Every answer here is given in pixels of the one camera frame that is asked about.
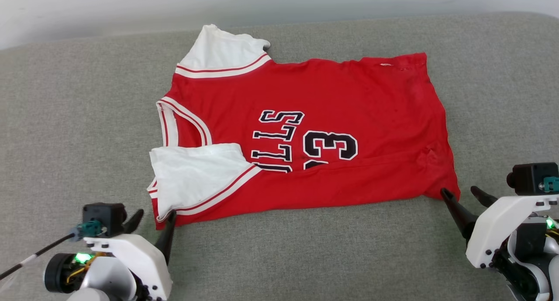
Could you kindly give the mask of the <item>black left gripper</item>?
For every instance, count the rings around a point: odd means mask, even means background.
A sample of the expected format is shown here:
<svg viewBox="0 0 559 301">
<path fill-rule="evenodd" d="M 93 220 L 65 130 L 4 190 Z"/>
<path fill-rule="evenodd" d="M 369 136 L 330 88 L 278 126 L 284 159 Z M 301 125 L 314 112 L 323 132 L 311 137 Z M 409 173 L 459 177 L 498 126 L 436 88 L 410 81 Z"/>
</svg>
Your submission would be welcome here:
<svg viewBox="0 0 559 301">
<path fill-rule="evenodd" d="M 138 229 L 143 216 L 144 210 L 138 209 L 124 223 L 124 234 L 134 233 Z M 165 226 L 155 242 L 155 247 L 164 256 L 166 265 L 169 265 L 170 262 L 175 225 L 176 210 L 172 210 L 166 217 Z M 93 255 L 87 253 L 57 253 L 54 255 L 44 271 L 44 285 L 47 291 L 72 293 L 80 289 L 93 257 Z"/>
</svg>

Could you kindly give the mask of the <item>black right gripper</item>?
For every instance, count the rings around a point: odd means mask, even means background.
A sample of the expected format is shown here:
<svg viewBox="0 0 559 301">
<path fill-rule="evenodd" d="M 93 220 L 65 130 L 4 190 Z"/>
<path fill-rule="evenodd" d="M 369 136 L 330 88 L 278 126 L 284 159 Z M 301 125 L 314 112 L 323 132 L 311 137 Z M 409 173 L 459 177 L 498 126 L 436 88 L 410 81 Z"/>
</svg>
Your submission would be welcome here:
<svg viewBox="0 0 559 301">
<path fill-rule="evenodd" d="M 477 186 L 471 186 L 470 192 L 484 207 L 491 207 L 498 200 Z M 447 188 L 440 193 L 459 232 L 469 241 L 479 216 L 463 207 Z M 516 301 L 556 301 L 557 230 L 549 229 L 545 218 L 528 218 L 495 251 L 493 269 L 503 275 Z"/>
</svg>

